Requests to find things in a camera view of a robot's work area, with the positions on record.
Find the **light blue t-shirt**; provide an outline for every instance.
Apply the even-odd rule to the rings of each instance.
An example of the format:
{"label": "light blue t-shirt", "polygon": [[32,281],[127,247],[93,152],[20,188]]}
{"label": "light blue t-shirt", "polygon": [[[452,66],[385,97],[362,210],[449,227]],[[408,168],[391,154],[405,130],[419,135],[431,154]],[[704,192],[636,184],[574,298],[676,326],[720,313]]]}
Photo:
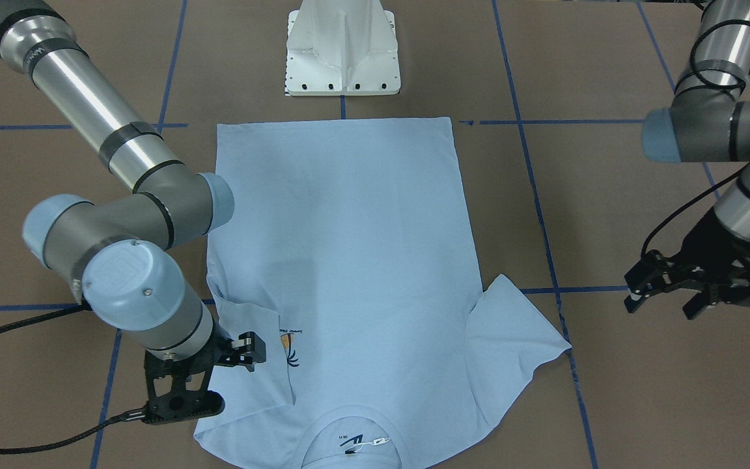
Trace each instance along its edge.
{"label": "light blue t-shirt", "polygon": [[415,469],[482,440],[569,344],[504,276],[482,291],[450,119],[218,126],[236,200],[208,241],[221,325],[195,437],[246,469]]}

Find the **white metal bracket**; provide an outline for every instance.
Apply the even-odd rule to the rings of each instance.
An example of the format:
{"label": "white metal bracket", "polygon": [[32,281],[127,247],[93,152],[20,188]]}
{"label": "white metal bracket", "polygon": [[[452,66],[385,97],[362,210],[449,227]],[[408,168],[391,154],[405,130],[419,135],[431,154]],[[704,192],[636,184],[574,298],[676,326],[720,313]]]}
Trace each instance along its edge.
{"label": "white metal bracket", "polygon": [[395,94],[401,89],[395,15],[379,0],[303,0],[288,15],[285,93]]}

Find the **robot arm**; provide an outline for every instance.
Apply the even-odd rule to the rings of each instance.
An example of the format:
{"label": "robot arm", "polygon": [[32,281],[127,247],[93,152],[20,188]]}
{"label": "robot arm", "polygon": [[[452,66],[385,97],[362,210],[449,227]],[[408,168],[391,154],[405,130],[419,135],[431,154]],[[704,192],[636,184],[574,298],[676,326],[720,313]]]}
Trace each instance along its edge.
{"label": "robot arm", "polygon": [[657,161],[749,163],[676,255],[651,250],[628,271],[629,312],[650,296],[681,288],[699,291],[684,306],[689,319],[720,302],[750,307],[750,103],[738,101],[750,78],[750,27],[743,21],[750,21],[750,2],[708,4],[673,104],[650,113],[643,146]]}
{"label": "robot arm", "polygon": [[[23,237],[106,323],[148,351],[149,401],[139,418],[167,423],[211,416],[223,400],[206,389],[214,365],[264,362],[254,333],[233,341],[164,250],[205,235],[233,212],[227,183],[192,173],[107,82],[74,31],[41,0],[0,0],[0,58],[62,111],[132,194],[98,206],[58,195],[33,208]],[[185,386],[203,374],[202,386]],[[154,380],[172,377],[157,395]]]}

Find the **light blue joint cap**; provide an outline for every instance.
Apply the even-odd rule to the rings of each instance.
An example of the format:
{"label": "light blue joint cap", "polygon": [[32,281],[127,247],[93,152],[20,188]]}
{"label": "light blue joint cap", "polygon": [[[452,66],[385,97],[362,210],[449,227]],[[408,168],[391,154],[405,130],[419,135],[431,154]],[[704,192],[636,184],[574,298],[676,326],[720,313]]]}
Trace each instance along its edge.
{"label": "light blue joint cap", "polygon": [[148,241],[123,240],[86,265],[83,295],[93,311],[120,330],[148,330],[173,317],[184,300],[178,264]]}
{"label": "light blue joint cap", "polygon": [[48,237],[48,232],[51,231],[51,227],[54,226],[54,222],[62,216],[62,214],[77,204],[91,204],[89,200],[84,199],[78,195],[71,195],[71,193],[60,193],[60,195],[54,195],[48,199],[42,200],[33,210],[27,214],[25,223],[21,226],[21,238],[25,240],[27,247],[33,252],[33,255],[42,262],[45,267],[48,264],[45,262],[45,239]]}
{"label": "light blue joint cap", "polygon": [[208,181],[210,195],[214,199],[214,219],[210,223],[209,233],[230,221],[236,205],[233,201],[233,191],[221,176],[214,173],[200,173],[200,176]]}
{"label": "light blue joint cap", "polygon": [[656,109],[644,119],[641,131],[644,154],[651,161],[682,163],[670,109]]}

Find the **folded sleeve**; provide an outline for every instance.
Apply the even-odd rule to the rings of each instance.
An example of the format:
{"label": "folded sleeve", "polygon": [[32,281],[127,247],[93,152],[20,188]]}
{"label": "folded sleeve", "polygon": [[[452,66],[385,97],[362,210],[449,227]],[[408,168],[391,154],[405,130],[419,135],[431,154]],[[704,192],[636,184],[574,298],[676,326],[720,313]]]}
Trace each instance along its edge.
{"label": "folded sleeve", "polygon": [[571,345],[505,276],[488,287],[467,318],[467,377],[491,427],[499,424],[534,370]]}
{"label": "folded sleeve", "polygon": [[195,436],[220,425],[280,406],[292,406],[288,362],[279,335],[279,314],[252,304],[236,304],[215,296],[219,324],[232,338],[252,330],[265,342],[266,361],[248,372],[241,366],[217,366],[209,389],[224,398],[224,412],[212,418],[200,419]]}

